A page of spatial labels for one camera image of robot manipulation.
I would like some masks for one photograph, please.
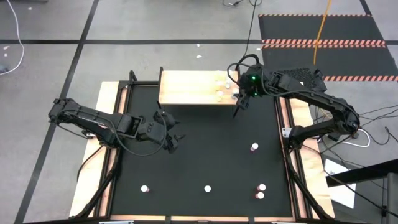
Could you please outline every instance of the gray floor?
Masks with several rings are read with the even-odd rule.
[[[78,40],[93,0],[49,0],[47,4],[13,2],[23,39]],[[367,0],[386,40],[398,40],[397,1]],[[322,14],[327,1],[264,0],[260,13]],[[221,0],[100,0],[88,39],[246,39],[252,7],[243,1],[231,9]],[[334,0],[330,14],[364,14],[359,0]],[[16,39],[11,10],[0,2],[0,39]],[[260,39],[254,19],[252,39]],[[0,45],[0,64],[13,67],[21,54],[18,45]],[[259,45],[249,53],[258,54]],[[156,80],[159,67],[170,70],[224,70],[239,60],[245,45],[85,45],[68,97],[95,106],[100,84],[122,80],[133,69],[140,80]],[[388,46],[398,62],[398,46]],[[47,113],[58,97],[76,45],[26,45],[25,58],[15,72],[0,77],[0,217],[13,223],[49,126]],[[329,94],[346,98],[360,113],[398,105],[396,82],[328,82]],[[371,114],[375,117],[384,111]],[[396,119],[375,121],[365,128],[384,141],[384,126],[398,135]],[[366,142],[361,136],[356,140]],[[39,177],[25,222],[67,218],[83,158],[84,139],[57,129]],[[363,165],[398,158],[397,143],[373,142],[368,148],[340,145],[343,158]]]

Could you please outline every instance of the concrete floor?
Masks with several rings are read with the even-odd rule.
[[[398,15],[395,13],[398,2],[366,2],[383,37],[398,40]],[[49,0],[47,4],[13,2],[21,38],[78,40],[92,3],[93,0]],[[326,4],[326,0],[264,0],[256,14],[322,14]],[[100,0],[87,39],[244,40],[247,39],[251,13],[252,6],[246,0],[234,9],[222,6],[221,0]],[[329,13],[364,14],[364,10],[359,0],[334,0]],[[16,39],[14,17],[7,2],[0,2],[0,30],[0,40]],[[251,38],[260,39],[256,17]],[[76,47],[74,44],[25,45],[22,65],[15,72],[0,77],[2,223],[13,223],[16,218],[49,127],[47,113],[53,99],[61,92]],[[258,47],[252,44],[248,52],[261,56]],[[398,46],[388,48],[398,62]],[[94,107],[101,82],[125,80],[130,69],[140,80],[156,80],[160,66],[171,70],[224,70],[241,58],[244,49],[245,45],[241,44],[201,44],[200,47],[196,44],[85,45],[67,96]],[[0,44],[0,52],[0,64],[13,67],[19,60],[21,48]],[[398,105],[396,82],[328,82],[326,85],[329,94],[346,98],[360,113]],[[366,129],[383,141],[386,138],[384,126],[398,135],[398,121],[394,118],[375,121]],[[365,142],[363,138],[356,141]],[[25,222],[68,217],[85,144],[84,139],[56,129],[40,177],[36,177],[39,179]],[[343,158],[363,165],[398,158],[394,141],[385,146],[372,142],[368,148],[340,145],[335,151]]]

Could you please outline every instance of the white paper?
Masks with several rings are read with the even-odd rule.
[[[344,166],[337,164],[329,159],[326,159],[325,162],[325,171],[328,172],[330,175],[339,174],[341,172],[349,171],[349,169],[345,168]],[[355,190],[356,184],[349,184],[353,190]],[[342,205],[345,205],[349,208],[354,208],[354,201],[355,201],[355,193],[352,192],[349,188],[344,185],[337,186],[337,187],[329,187],[329,193],[332,200],[338,202]]]

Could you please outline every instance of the black table surface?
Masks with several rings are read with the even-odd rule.
[[[128,113],[152,121],[157,87],[135,86]],[[186,134],[173,154],[149,157],[123,151],[111,203],[112,215],[291,217],[274,99],[251,99],[248,110],[232,118],[232,106],[167,105],[180,124],[171,134]],[[259,149],[250,151],[252,143]],[[156,150],[151,142],[126,142],[137,153]],[[267,186],[264,199],[256,187]],[[150,192],[141,192],[147,185]],[[206,193],[204,186],[210,185]]]

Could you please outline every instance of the white cable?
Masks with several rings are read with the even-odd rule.
[[[371,143],[371,138],[369,137],[369,134],[368,134],[366,131],[362,130],[362,129],[359,129],[358,131],[362,131],[363,133],[365,133],[366,137],[368,137],[368,144],[367,144],[367,145],[361,146],[361,145],[354,144],[354,143],[351,143],[351,142],[342,142],[342,143],[344,143],[344,144],[350,144],[350,145],[356,146],[356,147],[369,147],[369,145],[370,145],[370,143]]]
[[[0,73],[0,76],[15,71],[15,69],[17,69],[17,68],[21,65],[22,59],[24,59],[24,54],[25,54],[25,47],[24,47],[24,45],[23,45],[22,42],[21,42],[21,38],[19,37],[19,24],[18,24],[17,14],[15,13],[14,8],[12,7],[10,0],[7,0],[7,2],[8,2],[8,5],[10,5],[11,11],[12,11],[12,13],[14,14],[14,17],[15,17],[15,22],[16,22],[16,24],[17,24],[17,36],[18,36],[19,44],[20,44],[21,47],[22,47],[22,55],[21,55],[21,59],[19,59],[19,62],[18,62],[18,64],[17,64],[17,66],[15,66],[15,68],[11,69],[11,70],[8,71],[8,72]]]

